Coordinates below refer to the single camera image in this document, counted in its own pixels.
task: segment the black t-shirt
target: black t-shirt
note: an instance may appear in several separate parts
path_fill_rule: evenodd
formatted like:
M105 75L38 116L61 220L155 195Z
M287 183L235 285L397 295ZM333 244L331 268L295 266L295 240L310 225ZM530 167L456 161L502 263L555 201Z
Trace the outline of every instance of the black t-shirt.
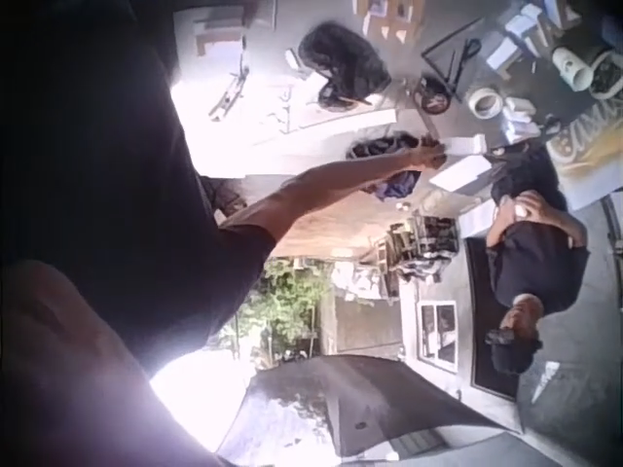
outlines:
M518 295L533 294L546 314L573 305L589 257L586 247L570 248L562 230L527 221L510 226L487 251L497 300L511 307Z
M3 264L63 272L153 373L234 315L275 240L219 230L131 24L22 36L3 67Z

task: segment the white cup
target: white cup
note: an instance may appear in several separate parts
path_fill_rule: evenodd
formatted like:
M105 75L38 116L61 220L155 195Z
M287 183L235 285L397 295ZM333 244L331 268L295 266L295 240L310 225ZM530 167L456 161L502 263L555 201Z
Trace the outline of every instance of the white cup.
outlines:
M552 61L560 71L561 78L572 90L587 90L593 83L593 69L569 49L564 47L556 49L552 54Z

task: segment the tree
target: tree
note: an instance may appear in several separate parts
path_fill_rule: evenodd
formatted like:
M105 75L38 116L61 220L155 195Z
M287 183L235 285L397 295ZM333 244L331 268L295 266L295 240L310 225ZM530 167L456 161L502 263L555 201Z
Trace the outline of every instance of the tree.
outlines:
M262 330L262 341L270 358L283 354L300 338L308 338L312 313L328 289L328 266L321 262L294 268L292 259L268 260L262 276L238 311L238 335ZM234 337L231 321L222 336Z

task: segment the dark hair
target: dark hair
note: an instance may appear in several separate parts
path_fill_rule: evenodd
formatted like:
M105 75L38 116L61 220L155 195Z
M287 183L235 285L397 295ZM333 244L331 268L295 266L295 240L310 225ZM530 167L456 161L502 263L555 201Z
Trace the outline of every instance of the dark hair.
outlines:
M487 333L494 368L499 373L520 375L532 364L534 354L543 346L538 339L524 339L512 329L494 329Z

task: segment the person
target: person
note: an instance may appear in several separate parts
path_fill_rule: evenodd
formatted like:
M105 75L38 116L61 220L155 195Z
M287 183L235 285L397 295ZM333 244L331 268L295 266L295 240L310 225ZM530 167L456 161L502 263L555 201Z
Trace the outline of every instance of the person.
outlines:
M298 219L444 161L428 140L328 163L217 225L166 72L123 3L50 2L12 24L5 53L2 265L16 285L3 284L3 432L46 465L199 465L145 460L166 439L201 457L149 377L236 313Z
M567 211L543 147L511 154L492 185L497 206L487 233L492 289L508 311L491 330L494 367L526 371L542 347L536 324L577 299L589 257L584 225Z

